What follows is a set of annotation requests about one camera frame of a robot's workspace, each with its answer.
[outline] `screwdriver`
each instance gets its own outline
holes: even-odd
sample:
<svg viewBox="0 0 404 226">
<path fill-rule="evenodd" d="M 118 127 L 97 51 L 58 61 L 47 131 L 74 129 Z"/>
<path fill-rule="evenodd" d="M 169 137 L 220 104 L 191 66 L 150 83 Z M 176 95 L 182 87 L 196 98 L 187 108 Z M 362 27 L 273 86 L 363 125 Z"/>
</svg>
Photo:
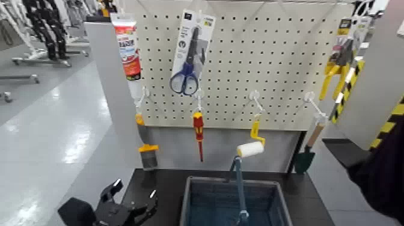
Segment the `screwdriver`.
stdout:
<svg viewBox="0 0 404 226">
<path fill-rule="evenodd" d="M 197 136 L 197 142 L 199 146 L 199 157 L 203 162 L 202 140 L 203 140 L 203 118 L 201 112 L 195 112 L 193 117 L 195 134 Z"/>
</svg>

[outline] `pegboard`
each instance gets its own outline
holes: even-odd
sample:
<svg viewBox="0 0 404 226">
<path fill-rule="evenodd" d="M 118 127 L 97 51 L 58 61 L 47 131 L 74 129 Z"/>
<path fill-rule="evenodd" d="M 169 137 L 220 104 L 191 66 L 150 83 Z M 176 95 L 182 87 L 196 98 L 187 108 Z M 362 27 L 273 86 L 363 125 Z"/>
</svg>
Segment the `pegboard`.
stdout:
<svg viewBox="0 0 404 226">
<path fill-rule="evenodd" d="M 150 98 L 141 107 L 150 126 L 192 127 L 193 97 L 171 91 L 169 80 L 185 1 L 126 1 L 138 22 L 142 84 Z M 314 109 L 303 105 L 307 91 L 319 93 L 335 32 L 346 3 L 208 1 L 204 14 L 216 17 L 201 74 L 205 127 L 251 128 L 260 93 L 266 113 L 261 129 L 307 130 Z"/>
</svg>

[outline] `yellow black striped tape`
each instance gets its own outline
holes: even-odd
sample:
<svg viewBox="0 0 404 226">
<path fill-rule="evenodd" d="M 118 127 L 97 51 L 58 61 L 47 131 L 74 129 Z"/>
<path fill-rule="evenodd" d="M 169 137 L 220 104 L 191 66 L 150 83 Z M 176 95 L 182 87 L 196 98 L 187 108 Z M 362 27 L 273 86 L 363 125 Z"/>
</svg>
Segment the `yellow black striped tape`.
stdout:
<svg viewBox="0 0 404 226">
<path fill-rule="evenodd" d="M 370 145 L 370 151 L 377 148 L 382 143 L 383 139 L 387 137 L 396 123 L 399 120 L 403 120 L 402 117 L 404 117 L 404 96 L 401 98 L 399 104 L 391 112 L 390 118 L 380 129 L 378 137 Z"/>
<path fill-rule="evenodd" d="M 352 78 L 350 81 L 346 84 L 345 88 L 341 91 L 343 93 L 343 97 L 341 99 L 341 102 L 337 105 L 334 114 L 331 117 L 332 123 L 337 123 L 338 117 L 341 115 L 342 110 L 344 110 L 344 104 L 348 100 L 350 92 L 352 91 L 352 88 L 355 86 L 358 76 L 363 70 L 363 67 L 365 66 L 365 61 L 360 60 L 358 61 L 357 66 L 355 67 L 355 73 L 353 74 Z"/>
</svg>

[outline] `white panel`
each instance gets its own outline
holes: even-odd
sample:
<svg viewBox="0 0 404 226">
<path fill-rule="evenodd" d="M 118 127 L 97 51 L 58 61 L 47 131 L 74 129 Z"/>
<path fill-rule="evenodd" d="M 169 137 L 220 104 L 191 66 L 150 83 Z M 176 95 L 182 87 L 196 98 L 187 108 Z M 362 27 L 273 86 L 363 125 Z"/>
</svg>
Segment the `white panel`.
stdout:
<svg viewBox="0 0 404 226">
<path fill-rule="evenodd" d="M 174 94 L 169 79 L 180 15 L 184 7 L 192 9 L 192 3 L 126 1 L 125 6 L 138 21 L 142 83 L 151 92 L 142 106 L 145 123 L 191 127 L 196 102 Z M 205 127 L 250 128 L 256 107 L 248 95 L 258 90 L 267 110 L 262 129 L 307 130 L 314 110 L 300 108 L 302 96 L 319 92 L 335 30 L 352 6 L 210 1 L 201 8 L 217 18 L 200 83 Z"/>
<path fill-rule="evenodd" d="M 365 67 L 344 104 L 337 127 L 361 149 L 368 150 L 391 111 L 403 96 L 404 40 L 397 28 L 404 19 L 404 4 L 390 0 L 375 23 Z"/>
</svg>

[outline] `blue scissors handle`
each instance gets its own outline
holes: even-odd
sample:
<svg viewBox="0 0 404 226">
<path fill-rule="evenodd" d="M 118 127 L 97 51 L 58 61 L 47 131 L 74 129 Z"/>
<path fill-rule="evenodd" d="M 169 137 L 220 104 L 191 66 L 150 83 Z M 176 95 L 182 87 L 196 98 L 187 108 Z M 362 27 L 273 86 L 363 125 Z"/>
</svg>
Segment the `blue scissors handle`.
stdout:
<svg viewBox="0 0 404 226">
<path fill-rule="evenodd" d="M 180 84 L 180 88 L 175 87 L 175 82 L 178 80 L 182 81 L 182 83 Z M 189 89 L 187 89 L 188 83 L 190 82 L 195 83 L 196 87 L 189 87 Z M 170 87 L 175 93 L 184 94 L 186 96 L 193 95 L 198 90 L 198 79 L 194 73 L 194 65 L 184 62 L 182 70 L 171 77 Z"/>
</svg>

